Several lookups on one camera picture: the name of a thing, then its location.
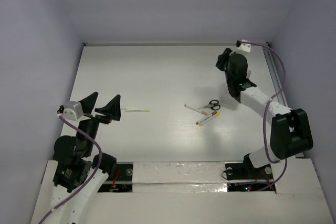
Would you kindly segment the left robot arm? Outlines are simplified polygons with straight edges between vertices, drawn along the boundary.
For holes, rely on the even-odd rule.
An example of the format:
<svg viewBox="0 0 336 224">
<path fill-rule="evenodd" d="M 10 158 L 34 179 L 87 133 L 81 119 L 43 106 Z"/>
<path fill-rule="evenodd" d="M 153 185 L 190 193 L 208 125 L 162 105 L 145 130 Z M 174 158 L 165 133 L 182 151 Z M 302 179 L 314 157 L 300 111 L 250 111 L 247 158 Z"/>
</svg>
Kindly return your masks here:
<svg viewBox="0 0 336 224">
<path fill-rule="evenodd" d="M 80 101 L 62 104 L 57 116 L 76 135 L 63 135 L 54 143 L 53 177 L 50 210 L 40 223 L 82 223 L 94 196 L 108 179 L 117 179 L 115 157 L 103 153 L 96 142 L 99 125 L 121 119 L 120 95 L 107 105 L 96 108 L 98 93 Z"/>
</svg>

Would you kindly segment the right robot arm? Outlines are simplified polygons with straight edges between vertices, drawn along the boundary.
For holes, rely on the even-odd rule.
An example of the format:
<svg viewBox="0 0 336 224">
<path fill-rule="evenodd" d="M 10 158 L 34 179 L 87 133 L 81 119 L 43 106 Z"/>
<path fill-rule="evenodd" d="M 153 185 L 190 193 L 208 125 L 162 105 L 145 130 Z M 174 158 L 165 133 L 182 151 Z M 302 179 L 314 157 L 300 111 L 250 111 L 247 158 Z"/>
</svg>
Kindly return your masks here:
<svg viewBox="0 0 336 224">
<path fill-rule="evenodd" d="M 264 139 L 264 146 L 246 154 L 241 162 L 227 164 L 222 173 L 226 180 L 254 180 L 271 164 L 313 148 L 307 113 L 275 102 L 247 77 L 245 55 L 249 52 L 250 47 L 244 45 L 237 50 L 226 48 L 216 67 L 225 74 L 228 94 L 260 115 L 263 125 L 270 125 L 270 140 Z"/>
</svg>

